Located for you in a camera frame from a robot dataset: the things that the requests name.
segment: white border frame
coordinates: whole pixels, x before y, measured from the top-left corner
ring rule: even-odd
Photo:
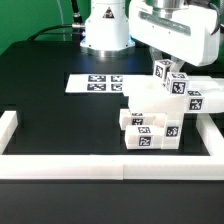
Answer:
[[[17,125],[16,111],[6,111],[1,150]],[[221,133],[208,114],[198,115],[196,126],[210,156],[1,155],[0,179],[224,180]]]

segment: black table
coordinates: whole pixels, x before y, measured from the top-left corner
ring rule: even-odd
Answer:
[[[187,64],[183,71],[222,77],[224,66],[219,61],[203,68]],[[16,110],[19,125],[5,154],[208,156],[192,129],[193,115],[185,117],[179,150],[127,151],[118,117],[128,99],[65,94],[71,73],[150,75],[152,63],[146,47],[128,57],[103,59],[80,53],[73,42],[11,45],[0,57],[0,112]],[[221,131],[222,118],[215,117]],[[224,221],[221,181],[1,180],[0,190],[0,221],[7,224]]]

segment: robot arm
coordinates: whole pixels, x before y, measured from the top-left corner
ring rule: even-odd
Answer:
[[[133,38],[195,66],[217,59],[220,16],[216,10],[194,0],[132,0],[129,12]]]

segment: black cable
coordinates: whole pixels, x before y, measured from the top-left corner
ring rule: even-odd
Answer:
[[[41,35],[42,33],[45,33],[45,32],[50,31],[50,30],[64,29],[64,28],[72,28],[72,24],[65,24],[65,25],[51,26],[51,27],[45,28],[45,29],[43,29],[43,30],[40,30],[40,31],[37,32],[36,34],[30,36],[27,40],[29,40],[29,41],[33,41],[33,40],[35,40],[39,35]]]
[[[73,9],[73,19],[74,19],[74,23],[82,23],[82,16],[79,13],[79,7],[78,7],[78,3],[76,0],[71,0],[72,2],[72,9]]]
[[[40,33],[38,36],[36,36],[32,41],[34,41],[37,37],[42,35],[82,35],[80,32],[63,32],[63,33]]]

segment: cube with marker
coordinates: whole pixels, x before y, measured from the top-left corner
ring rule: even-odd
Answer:
[[[184,96],[187,94],[189,78],[184,72],[168,72],[165,88],[170,95]]]
[[[154,125],[128,125],[125,133],[127,149],[160,149],[163,128]]]
[[[131,113],[129,109],[120,110],[119,124],[124,131],[128,125],[156,125],[163,127],[164,113]]]
[[[203,110],[204,97],[198,90],[188,90],[189,102],[188,113],[198,113]]]
[[[184,113],[167,114],[161,149],[178,149]]]
[[[155,61],[153,77],[161,83],[166,82],[167,73],[173,62],[169,59]]]

